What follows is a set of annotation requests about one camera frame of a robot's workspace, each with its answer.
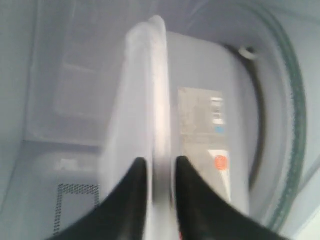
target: ventilation grille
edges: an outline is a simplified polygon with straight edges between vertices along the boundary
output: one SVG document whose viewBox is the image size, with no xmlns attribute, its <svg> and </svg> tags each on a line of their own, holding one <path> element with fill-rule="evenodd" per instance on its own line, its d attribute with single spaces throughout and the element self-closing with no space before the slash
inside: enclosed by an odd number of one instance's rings
<svg viewBox="0 0 320 240">
<path fill-rule="evenodd" d="M 85 185 L 85 184 L 59 184 L 58 194 L 55 208 L 54 217 L 54 230 L 53 235 L 56 236 L 61 229 L 62 210 L 63 210 L 63 197 L 66 194 L 78 195 L 92 195 L 94 200 L 94 208 L 99 206 L 99 186 L 98 185 Z"/>
</svg>

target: container label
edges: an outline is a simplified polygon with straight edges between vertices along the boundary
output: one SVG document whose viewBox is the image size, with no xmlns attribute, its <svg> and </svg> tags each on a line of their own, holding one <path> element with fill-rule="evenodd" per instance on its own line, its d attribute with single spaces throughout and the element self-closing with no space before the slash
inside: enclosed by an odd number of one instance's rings
<svg viewBox="0 0 320 240">
<path fill-rule="evenodd" d="M 178 108 L 182 154 L 207 184 L 230 202 L 230 156 L 222 93 L 179 88 Z"/>
</svg>

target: blue dot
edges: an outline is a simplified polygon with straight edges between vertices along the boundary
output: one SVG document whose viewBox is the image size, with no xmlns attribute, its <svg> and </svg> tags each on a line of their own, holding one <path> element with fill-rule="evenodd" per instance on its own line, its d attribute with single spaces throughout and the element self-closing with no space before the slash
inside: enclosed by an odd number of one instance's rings
<svg viewBox="0 0 320 240">
<path fill-rule="evenodd" d="M 216 126 L 214 127 L 214 130 L 217 134 L 223 134 L 225 132 L 225 129 L 222 126 Z"/>
</svg>

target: white refrigerator wall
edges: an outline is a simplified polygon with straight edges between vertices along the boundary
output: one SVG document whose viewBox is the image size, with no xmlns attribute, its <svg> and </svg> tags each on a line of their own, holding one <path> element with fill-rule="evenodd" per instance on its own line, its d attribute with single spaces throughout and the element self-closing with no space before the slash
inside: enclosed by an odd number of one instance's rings
<svg viewBox="0 0 320 240">
<path fill-rule="evenodd" d="M 255 0 L 280 21 L 297 54 L 307 104 L 305 164 L 291 214 L 282 234 L 294 239 L 318 239 L 320 230 L 320 1 Z"/>
<path fill-rule="evenodd" d="M 0 0 L 0 211 L 24 134 L 35 0 Z"/>
</svg>

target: orange sticker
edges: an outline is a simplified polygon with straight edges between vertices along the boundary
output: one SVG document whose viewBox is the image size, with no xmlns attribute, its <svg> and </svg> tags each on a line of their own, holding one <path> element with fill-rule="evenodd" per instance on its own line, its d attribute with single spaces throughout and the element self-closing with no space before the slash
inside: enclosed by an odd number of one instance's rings
<svg viewBox="0 0 320 240">
<path fill-rule="evenodd" d="M 228 168 L 228 159 L 225 156 L 218 155 L 214 159 L 216 169 L 223 171 Z"/>
</svg>

